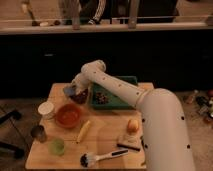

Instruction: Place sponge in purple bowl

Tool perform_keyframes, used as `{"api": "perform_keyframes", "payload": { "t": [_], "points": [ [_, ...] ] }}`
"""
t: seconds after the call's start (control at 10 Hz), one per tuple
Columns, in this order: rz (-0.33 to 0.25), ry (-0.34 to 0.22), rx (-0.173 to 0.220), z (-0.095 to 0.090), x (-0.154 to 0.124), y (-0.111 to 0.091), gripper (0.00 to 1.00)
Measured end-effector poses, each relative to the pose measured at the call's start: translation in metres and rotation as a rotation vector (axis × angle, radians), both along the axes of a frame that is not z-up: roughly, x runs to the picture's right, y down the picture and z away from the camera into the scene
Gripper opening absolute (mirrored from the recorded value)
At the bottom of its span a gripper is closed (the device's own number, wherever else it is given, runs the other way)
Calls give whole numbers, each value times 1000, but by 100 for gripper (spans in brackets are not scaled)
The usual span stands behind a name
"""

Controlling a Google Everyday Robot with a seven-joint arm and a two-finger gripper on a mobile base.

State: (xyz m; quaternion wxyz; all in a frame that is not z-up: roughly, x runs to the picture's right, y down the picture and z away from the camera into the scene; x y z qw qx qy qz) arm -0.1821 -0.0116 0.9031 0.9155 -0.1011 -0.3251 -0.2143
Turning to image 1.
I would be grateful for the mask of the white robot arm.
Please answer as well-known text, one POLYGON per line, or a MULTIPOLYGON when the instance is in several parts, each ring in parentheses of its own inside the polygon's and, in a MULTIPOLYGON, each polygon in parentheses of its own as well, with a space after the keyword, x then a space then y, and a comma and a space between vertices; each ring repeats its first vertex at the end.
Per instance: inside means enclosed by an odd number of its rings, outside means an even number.
POLYGON ((182 105, 163 88, 146 90, 105 73, 102 60, 86 63, 71 81, 76 93, 97 83, 142 113, 148 171, 196 171, 182 105))

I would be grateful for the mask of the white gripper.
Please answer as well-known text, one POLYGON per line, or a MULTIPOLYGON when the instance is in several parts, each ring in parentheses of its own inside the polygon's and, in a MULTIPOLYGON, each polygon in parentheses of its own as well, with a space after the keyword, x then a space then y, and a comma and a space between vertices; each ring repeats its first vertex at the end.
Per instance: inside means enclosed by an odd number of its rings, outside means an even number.
POLYGON ((76 94, 86 90, 89 85, 90 81, 82 73, 77 74, 71 82, 71 87, 75 89, 76 94))

